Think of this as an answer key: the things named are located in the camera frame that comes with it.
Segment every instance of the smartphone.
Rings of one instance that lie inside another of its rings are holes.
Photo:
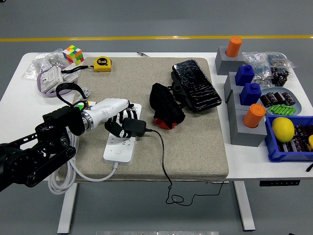
[[[222,103],[222,99],[195,60],[172,67],[173,94],[194,112],[204,111]]]

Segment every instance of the gray mat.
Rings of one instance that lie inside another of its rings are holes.
[[[95,58],[86,58],[84,65],[93,65]],[[154,110],[149,104],[151,87],[158,82],[172,84],[172,65],[188,58],[111,58],[111,72],[83,70],[78,84],[90,88],[89,100],[100,102],[105,98],[125,98],[142,105],[141,118],[147,128],[158,130],[165,143],[165,169],[176,181],[208,181],[225,179],[228,164],[217,108],[202,114],[183,109],[184,122],[172,130],[160,129],[154,124]],[[210,78],[208,63],[194,58]],[[76,165],[92,178],[102,178],[112,171],[103,152],[109,133],[104,125],[80,136]],[[162,171],[162,145],[156,133],[137,138],[133,162],[119,165],[111,180],[166,180]]]

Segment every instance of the robotic arm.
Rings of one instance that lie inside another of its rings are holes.
[[[116,115],[120,113],[123,119],[124,110],[133,112],[136,118],[133,104],[115,98],[105,99],[82,112],[78,107],[64,106],[43,115],[44,122],[35,128],[34,134],[0,144],[0,191],[12,183],[34,187],[74,157],[76,149],[69,145],[67,127],[79,136],[103,122],[113,135],[130,138],[130,134],[116,123]],[[38,143],[32,148],[21,150],[21,145],[35,139]]]

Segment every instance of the lemon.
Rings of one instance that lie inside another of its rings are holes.
[[[281,142],[289,142],[294,136],[294,126],[290,119],[286,117],[277,117],[272,122],[272,128],[275,137]]]

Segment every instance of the pen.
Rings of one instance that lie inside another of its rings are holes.
[[[137,54],[142,57],[150,57],[149,55],[146,55],[145,53],[142,53],[142,52],[137,52]]]

